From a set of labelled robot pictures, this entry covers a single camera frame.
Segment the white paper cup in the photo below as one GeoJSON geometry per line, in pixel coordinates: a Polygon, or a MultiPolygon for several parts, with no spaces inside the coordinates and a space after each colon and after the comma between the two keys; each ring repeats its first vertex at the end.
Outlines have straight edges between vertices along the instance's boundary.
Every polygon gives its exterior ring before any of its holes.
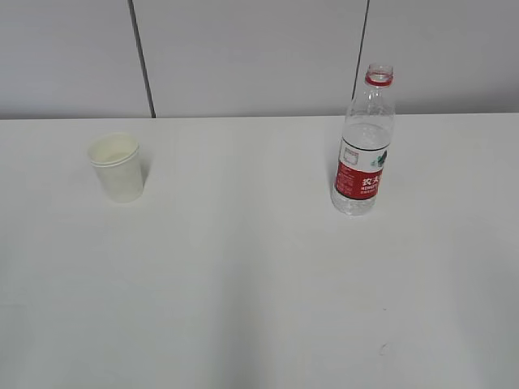
{"type": "Polygon", "coordinates": [[[129,203],[143,193],[139,143],[124,133],[106,135],[88,148],[88,156],[105,193],[117,203],[129,203]]]}

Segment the bottle neck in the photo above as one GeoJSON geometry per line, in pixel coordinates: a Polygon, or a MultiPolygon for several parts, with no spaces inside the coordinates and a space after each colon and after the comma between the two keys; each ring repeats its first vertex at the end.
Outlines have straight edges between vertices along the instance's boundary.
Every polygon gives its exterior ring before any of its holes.
{"type": "Polygon", "coordinates": [[[363,88],[357,90],[351,103],[349,115],[387,115],[392,114],[392,100],[386,97],[389,86],[375,86],[364,83],[363,88]]]}

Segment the table surface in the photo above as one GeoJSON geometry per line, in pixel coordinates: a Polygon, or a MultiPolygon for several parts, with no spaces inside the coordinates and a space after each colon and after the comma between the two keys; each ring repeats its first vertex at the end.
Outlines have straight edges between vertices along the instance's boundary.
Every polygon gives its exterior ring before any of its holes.
{"type": "Polygon", "coordinates": [[[0,122],[0,387],[517,387],[519,114],[397,117],[356,219],[342,122],[0,122]],[[111,131],[126,205],[86,157],[111,131]]]}

